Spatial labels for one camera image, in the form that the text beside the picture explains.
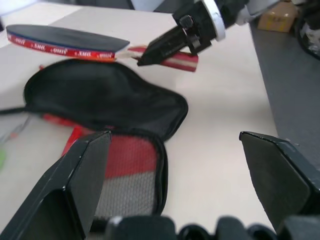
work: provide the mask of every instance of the ping pong paddle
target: ping pong paddle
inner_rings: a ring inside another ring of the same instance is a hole
[[[15,24],[6,27],[10,42],[25,48],[90,61],[113,62],[116,59],[139,59],[146,46],[124,49],[127,40],[95,33],[53,26]],[[198,56],[178,52],[161,65],[194,72]]]

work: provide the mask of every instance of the table surface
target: table surface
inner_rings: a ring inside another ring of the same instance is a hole
[[[132,45],[146,44],[175,25],[166,13],[96,7],[75,7],[71,12],[52,26],[123,38]],[[21,18],[21,23],[51,23],[32,20],[37,18],[34,14],[25,17],[31,20]],[[132,59],[121,61],[146,81],[187,99],[188,115],[165,143],[169,183],[163,215],[174,219],[178,229],[198,223],[212,232],[219,216],[225,215],[236,216],[245,225],[258,222],[271,226],[252,185],[238,136],[240,131],[274,136],[277,132],[249,27],[234,26],[226,36],[200,54],[195,73],[158,65],[137,67]],[[24,85],[38,66],[62,59],[12,44],[0,48],[0,108],[23,105]],[[25,118],[2,116],[0,130],[7,131]],[[59,158],[71,132],[34,116],[19,137],[5,144],[7,159],[0,170],[0,231]]]

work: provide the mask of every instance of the white ring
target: white ring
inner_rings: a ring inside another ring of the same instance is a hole
[[[214,0],[201,0],[203,2],[203,5],[205,6],[206,10],[208,11],[214,29],[215,34],[218,42],[226,38],[226,28],[224,20],[221,16],[221,13],[219,11],[219,8]]]

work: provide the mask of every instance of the cardboard box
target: cardboard box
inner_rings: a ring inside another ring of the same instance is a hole
[[[258,29],[288,33],[297,16],[292,2],[279,2],[260,17]]]

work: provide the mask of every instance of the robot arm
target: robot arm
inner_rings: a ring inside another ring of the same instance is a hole
[[[243,25],[274,6],[279,0],[197,0],[173,15],[177,26],[156,38],[138,61],[139,66],[160,64],[184,47],[196,55],[226,37],[226,29]]]

